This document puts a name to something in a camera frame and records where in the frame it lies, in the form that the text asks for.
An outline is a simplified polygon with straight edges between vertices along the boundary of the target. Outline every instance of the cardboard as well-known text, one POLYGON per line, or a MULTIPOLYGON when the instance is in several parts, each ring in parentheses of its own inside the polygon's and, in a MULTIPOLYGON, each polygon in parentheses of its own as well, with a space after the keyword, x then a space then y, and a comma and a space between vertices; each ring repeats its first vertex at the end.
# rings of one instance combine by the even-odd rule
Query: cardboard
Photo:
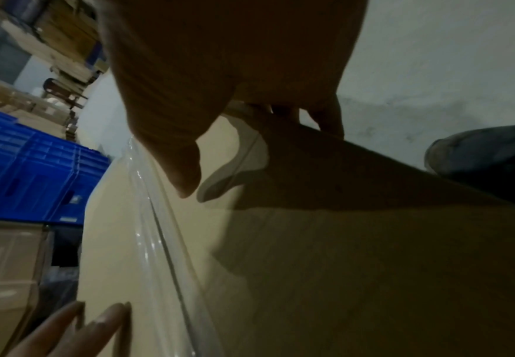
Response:
POLYGON ((38 303, 41 225, 0 222, 0 356, 18 342, 38 303))
MULTIPOLYGON (((191 321, 208 311, 226 356, 515 355, 515 206, 246 106, 226 113, 245 120, 200 138, 190 198, 147 159, 203 297, 191 321)), ((89 201, 78 298, 88 319, 131 301, 131 356, 158 355, 126 180, 115 163, 89 201)))

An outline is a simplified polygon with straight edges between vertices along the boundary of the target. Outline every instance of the concrete floor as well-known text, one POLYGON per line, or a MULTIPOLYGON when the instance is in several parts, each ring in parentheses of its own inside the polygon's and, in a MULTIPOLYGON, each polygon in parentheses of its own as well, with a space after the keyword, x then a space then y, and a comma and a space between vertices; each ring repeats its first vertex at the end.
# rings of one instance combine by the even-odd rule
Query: concrete floor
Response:
MULTIPOLYGON (((98 82, 80 137, 119 156, 125 110, 98 82)), ((418 168, 436 139, 515 124, 515 0, 371 0, 338 94, 346 140, 418 168)))

